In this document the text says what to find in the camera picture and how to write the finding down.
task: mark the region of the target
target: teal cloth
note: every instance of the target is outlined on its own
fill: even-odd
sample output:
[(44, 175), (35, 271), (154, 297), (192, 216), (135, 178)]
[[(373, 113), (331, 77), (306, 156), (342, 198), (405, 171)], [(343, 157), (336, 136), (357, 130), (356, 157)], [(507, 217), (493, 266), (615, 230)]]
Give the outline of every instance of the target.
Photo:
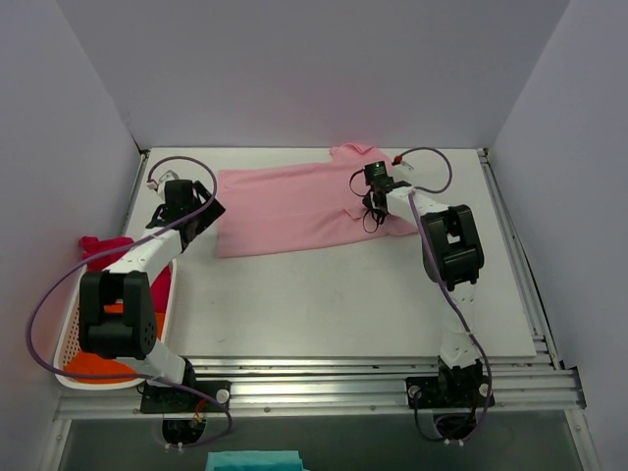
[(205, 471), (303, 471), (303, 461), (298, 451), (210, 451)]

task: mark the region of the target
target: white plastic basket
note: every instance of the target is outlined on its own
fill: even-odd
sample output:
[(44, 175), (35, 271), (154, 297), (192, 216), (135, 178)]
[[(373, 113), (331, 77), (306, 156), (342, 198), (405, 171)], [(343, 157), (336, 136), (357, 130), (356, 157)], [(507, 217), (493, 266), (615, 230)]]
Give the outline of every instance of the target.
[[(161, 335), (162, 342), (166, 341), (168, 335), (168, 326), (170, 324), (170, 318), (172, 317), (172, 306), (174, 305), (175, 299), (175, 283), (177, 281), (177, 262), (173, 260), (170, 262), (169, 266), (171, 274), (170, 290), (168, 292), (168, 304), (166, 306), (166, 317), (164, 318), (164, 329)], [(79, 280), (86, 270), (86, 267), (82, 268), (78, 278)], [(73, 360), (79, 351), (79, 282), (77, 282), (63, 323), (63, 330), (61, 331), (61, 336), (59, 337), (59, 342), (57, 343), (53, 365), (55, 368), (64, 369), (64, 367)], [(63, 386), (72, 388), (73, 390), (86, 391), (122, 390), (124, 388), (130, 388), (138, 385), (143, 381), (135, 379), (112, 384), (91, 384), (81, 383), (73, 380), (72, 378), (66, 378), (60, 375), (56, 376), (59, 383)]]

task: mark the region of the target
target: orange cloth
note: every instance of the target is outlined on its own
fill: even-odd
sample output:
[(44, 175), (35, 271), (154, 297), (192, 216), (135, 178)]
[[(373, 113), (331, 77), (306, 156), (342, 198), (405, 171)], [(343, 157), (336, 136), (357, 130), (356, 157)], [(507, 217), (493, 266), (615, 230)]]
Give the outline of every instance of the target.
[[(117, 304), (115, 306), (107, 306), (105, 310), (108, 313), (120, 313), (122, 314), (122, 305)], [(157, 339), (161, 338), (164, 330), (164, 321), (166, 320), (166, 314), (164, 312), (155, 313), (157, 319)], [(79, 350), (70, 363), (68, 363), (64, 370), (70, 373), (82, 373), (88, 375), (124, 375), (134, 374), (133, 369), (127, 365), (117, 362), (116, 360), (105, 360), (95, 353), (86, 353)], [(128, 380), (75, 380), (79, 383), (88, 383), (92, 385), (111, 385), (115, 383), (123, 383)]]

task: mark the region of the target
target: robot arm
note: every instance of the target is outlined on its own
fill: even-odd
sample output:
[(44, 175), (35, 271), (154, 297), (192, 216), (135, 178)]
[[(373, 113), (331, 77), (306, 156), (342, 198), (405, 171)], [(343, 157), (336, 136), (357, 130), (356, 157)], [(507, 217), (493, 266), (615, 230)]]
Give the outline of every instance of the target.
[[(393, 215), (414, 225), (409, 200), (412, 198), (422, 215), (426, 242), (432, 247), (439, 268), (435, 274), (424, 251), (425, 270), (433, 282), (440, 279), (445, 284), (453, 302), (473, 329), (475, 289), (479, 270), (484, 266), (484, 253), (471, 210), (464, 205), (450, 207), (415, 191), (407, 182), (395, 182), (388, 175), (384, 162), (367, 165), (364, 176), (370, 189), (363, 203), (380, 220)], [(441, 361), (449, 370), (475, 365), (479, 354), (457, 315), (446, 303), (443, 303), (441, 316)]]
[[(189, 362), (157, 339), (150, 286), (225, 208), (214, 200), (194, 218), (158, 234), (164, 227), (198, 210), (210, 194), (201, 182), (179, 180), (173, 172), (154, 183), (153, 189), (164, 201), (142, 236), (153, 238), (131, 249), (103, 271), (87, 272), (80, 280), (78, 341), (83, 351), (115, 358), (137, 373), (190, 386), (194, 378)], [(122, 304), (122, 315), (119, 310), (113, 312), (115, 304)]]

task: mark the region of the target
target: cable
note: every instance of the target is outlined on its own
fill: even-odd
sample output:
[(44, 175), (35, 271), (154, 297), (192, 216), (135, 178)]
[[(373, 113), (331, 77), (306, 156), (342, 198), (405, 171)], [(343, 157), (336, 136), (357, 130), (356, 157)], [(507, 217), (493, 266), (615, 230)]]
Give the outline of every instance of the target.
[[(469, 414), (447, 414), (442, 415), (434, 422), (434, 427), (437, 432), (440, 434), (439, 437), (428, 437), (425, 435), (421, 426), (419, 425), (419, 394), (421, 391), (417, 391), (412, 397), (414, 402), (414, 425), (416, 426), (416, 430), (419, 431), (419, 434), (423, 437), (427, 442), (444, 442), (445, 440), (455, 441), (457, 440), (454, 437), (454, 434), (462, 431), (465, 427), (468, 427), (472, 424), (475, 418), (476, 405), (471, 408), (471, 412)], [(441, 427), (443, 422), (449, 422), (449, 430), (445, 430), (445, 427)]]
[(33, 344), (32, 341), (32, 329), (34, 326), (34, 322), (35, 319), (37, 317), (37, 314), (39, 312), (39, 310), (41, 309), (41, 306), (43, 306), (44, 302), (46, 301), (46, 299), (48, 299), (48, 297), (50, 296), (50, 294), (63, 282), (65, 281), (72, 273), (74, 273), (76, 270), (80, 269), (81, 267), (83, 267), (84, 265), (87, 265), (88, 263), (91, 263), (95, 260), (99, 260), (101, 258), (107, 257), (109, 255), (112, 255), (114, 253), (119, 253), (122, 251), (127, 251), (127, 250), (131, 250), (132, 248), (138, 247), (140, 245), (142, 245), (143, 243), (148, 242), (149, 240), (153, 239), (154, 237), (158, 237), (160, 235), (162, 235), (163, 233), (165, 233), (166, 231), (169, 231), (172, 228), (175, 228), (176, 226), (184, 223), (185, 221), (188, 221), (194, 217), (196, 217), (198, 214), (202, 213), (203, 211), (205, 211), (213, 202), (214, 199), (216, 199), (216, 191), (218, 188), (218, 182), (216, 180), (216, 176), (214, 175), (214, 173), (212, 172), (212, 170), (205, 165), (204, 163), (200, 162), (199, 160), (196, 160), (192, 157), (185, 157), (185, 156), (172, 156), (172, 157), (167, 157), (159, 162), (157, 162), (149, 171), (148, 171), (148, 176), (147, 176), (147, 180), (150, 182), (152, 180), (152, 175), (153, 172), (155, 171), (155, 169), (157, 169), (157, 167), (159, 167), (160, 165), (172, 161), (172, 160), (185, 160), (188, 162), (193, 162), (197, 165), (199, 165), (200, 167), (202, 167), (203, 169), (205, 169), (205, 171), (207, 171), (207, 173), (209, 174), (209, 176), (212, 179), (212, 183), (213, 183), (213, 191), (210, 195), (210, 197), (207, 199), (207, 201), (205, 201), (205, 203), (199, 207), (198, 209), (196, 209), (195, 211), (192, 211), (191, 213), (189, 213), (186, 216), (183, 216), (182, 218), (177, 219), (175, 222), (165, 226), (164, 228), (160, 229), (159, 231), (157, 231), (155, 234), (146, 236), (144, 238), (141, 238), (140, 240), (137, 240), (133, 243), (130, 243), (129, 245), (124, 245), (121, 247), (116, 247), (116, 248), (112, 248), (110, 250), (105, 250), (104, 252), (100, 252), (97, 253), (95, 255), (92, 255), (91, 257), (87, 257), (84, 260), (78, 262), (75, 266), (73, 266), (66, 274), (64, 274), (59, 280), (57, 280), (52, 287), (46, 291), (43, 296), (41, 297), (41, 299), (39, 299), (39, 301), (37, 302), (37, 304), (35, 305), (34, 309), (32, 310), (32, 312), (30, 313), (30, 316), (28, 317), (28, 321), (26, 323), (26, 348), (28, 350), (28, 353), (30, 354), (30, 356), (32, 357), (32, 359), (40, 366), (42, 367), (44, 370), (49, 371), (50, 373), (53, 373), (55, 375), (59, 375), (59, 376), (64, 376), (66, 378), (72, 378), (72, 379), (78, 379), (78, 380), (131, 380), (131, 379), (141, 379), (141, 380), (151, 380), (151, 381), (155, 381), (157, 383), (161, 383), (162, 385), (166, 385), (169, 386), (171, 388), (175, 388), (177, 390), (180, 391), (184, 391), (186, 393), (191, 393), (194, 395), (197, 395), (198, 397), (200, 397), (201, 399), (205, 399), (208, 402), (210, 402), (211, 404), (213, 404), (214, 406), (218, 407), (222, 412), (225, 413), (226, 417), (227, 417), (227, 427), (220, 433), (209, 437), (205, 440), (202, 441), (198, 441), (195, 444), (188, 444), (188, 445), (184, 445), (183, 447), (193, 447), (193, 446), (202, 446), (202, 445), (208, 445), (211, 444), (212, 442), (215, 442), (216, 440), (218, 440), (219, 438), (223, 437), (224, 435), (228, 434), (233, 426), (233, 419), (232, 419), (232, 415), (229, 412), (229, 410), (220, 402), (218, 402), (214, 397), (211, 397), (210, 395), (195, 390), (193, 388), (190, 388), (188, 386), (185, 385), (178, 385), (176, 383), (173, 383), (169, 380), (166, 380), (165, 378), (154, 378), (150, 375), (142, 375), (142, 374), (116, 374), (116, 375), (89, 375), (89, 374), (84, 374), (84, 373), (70, 373), (68, 371), (65, 370), (61, 370), (59, 368), (55, 368), (53, 365), (49, 364), (46, 360), (43, 359), (43, 357), (37, 352), (37, 350), (35, 349), (35, 346)]
[(137, 393), (139, 395), (141, 395), (142, 398), (144, 398), (144, 383), (140, 383), (138, 385), (135, 385), (135, 390), (137, 391)]
[(368, 191), (366, 193), (364, 193), (364, 194), (357, 193), (357, 192), (355, 192), (355, 190), (353, 189), (351, 184), (353, 183), (353, 179), (355, 179), (355, 177), (357, 177), (358, 175), (363, 174), (363, 173), (364, 173), (364, 169), (360, 169), (357, 172), (354, 172), (353, 175), (351, 175), (351, 177), (349, 177), (349, 189), (351, 190), (351, 192), (354, 195), (359, 196), (360, 198), (363, 198), (364, 196), (369, 194)]
[[(421, 243), (423, 244), (423, 250), (428, 254), (428, 259), (430, 261), (432, 270), (434, 270), (434, 273), (439, 273), (439, 268), (436, 263), (436, 259), (434, 258), (434, 252), (432, 251), (432, 247), (430, 246), (428, 238), (425, 234), (425, 228), (423, 227), (423, 224), (421, 223), (421, 217), (419, 216), (419, 212), (416, 209), (416, 205), (414, 204), (414, 191), (408, 194), (408, 201), (410, 202), (412, 215), (414, 216), (414, 221), (416, 222), (417, 229), (419, 230), (419, 234), (421, 236)], [(453, 311), (456, 313), (456, 315), (458, 316), (458, 319), (460, 320), (460, 324), (462, 324), (462, 327), (464, 328), (465, 332), (469, 336), (469, 339), (473, 342), (475, 347), (480, 352), (480, 355), (482, 356), (482, 360), (484, 361), (484, 366), (487, 369), (487, 376), (489, 378), (487, 396), (486, 396), (486, 400), (484, 401), (484, 406), (482, 407), (482, 413), (480, 414), (480, 419), (478, 420), (474, 429), (466, 437), (461, 439), (462, 442), (468, 442), (478, 433), (478, 431), (482, 428), (482, 425), (486, 421), (487, 413), (489, 411), (489, 406), (491, 405), (491, 394), (493, 391), (493, 372), (491, 371), (491, 364), (489, 363), (489, 358), (487, 357), (486, 352), (484, 351), (484, 349), (482, 348), (482, 346), (476, 339), (475, 335), (471, 332), (471, 328), (469, 328), (469, 324), (467, 324), (467, 321), (464, 319), (462, 312), (460, 312), (460, 309), (458, 308), (458, 306), (456, 306), (455, 302), (453, 302), (453, 299), (451, 299), (451, 296), (449, 295), (449, 291), (447, 291), (445, 283), (443, 282), (443, 280), (441, 280), (440, 277), (437, 277), (437, 283), (439, 285), (439, 288), (441, 289), (441, 292), (443, 293), (443, 296), (445, 297), (445, 300), (447, 301), (447, 304), (449, 304), (449, 306), (451, 306), (451, 309), (453, 309)]]
[(451, 167), (451, 162), (449, 162), (449, 159), (447, 159), (447, 156), (444, 155), (439, 149), (435, 149), (434, 147), (412, 147), (411, 149), (404, 150), (399, 155), (394, 157), (394, 159), (392, 161), (392, 164), (393, 165), (400, 164), (401, 160), (403, 159), (403, 157), (405, 157), (406, 155), (408, 155), (408, 154), (410, 154), (412, 152), (416, 152), (416, 151), (419, 151), (419, 150), (429, 150), (430, 152), (434, 152), (434, 153), (440, 155), (443, 158), (443, 160), (445, 161), (445, 164), (447, 165), (448, 177), (447, 177), (447, 183), (445, 183), (445, 186), (443, 186), (440, 189), (429, 189), (429, 188), (426, 188), (424, 186), (414, 186), (414, 189), (419, 189), (421, 191), (425, 191), (426, 193), (432, 193), (432, 194), (439, 194), (439, 193), (445, 192), (449, 188), (449, 186), (451, 185), (451, 180), (453, 180), (453, 168)]
[[(369, 231), (366, 229), (366, 217), (368, 215), (371, 215), (371, 219), (375, 221), (375, 229), (373, 231)], [(374, 234), (377, 231), (377, 229), (379, 229), (380, 226), (384, 223), (385, 218), (386, 218), (385, 214), (382, 214), (382, 213), (378, 214), (378, 212), (376, 212), (373, 209), (367, 209), (364, 212), (364, 216), (362, 216), (362, 229), (364, 230), (366, 234)]]

